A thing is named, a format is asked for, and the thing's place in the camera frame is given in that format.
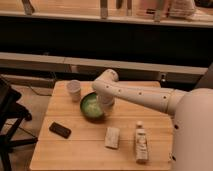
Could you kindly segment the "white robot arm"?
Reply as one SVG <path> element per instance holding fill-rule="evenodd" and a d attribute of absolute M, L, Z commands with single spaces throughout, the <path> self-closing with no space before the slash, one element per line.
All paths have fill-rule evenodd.
<path fill-rule="evenodd" d="M 92 88 L 102 105 L 111 106 L 117 97 L 174 117 L 171 171 L 213 171 L 213 89 L 128 86 L 118 82 L 112 69 Z"/>

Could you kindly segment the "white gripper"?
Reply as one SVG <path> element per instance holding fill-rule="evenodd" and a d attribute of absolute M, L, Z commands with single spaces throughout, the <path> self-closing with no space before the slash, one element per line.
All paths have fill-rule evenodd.
<path fill-rule="evenodd" d="M 105 117 L 109 117 L 113 112 L 112 105 L 114 104 L 115 100 L 114 97 L 107 94 L 98 94 L 97 96 L 98 102 L 104 106 L 103 113 Z"/>

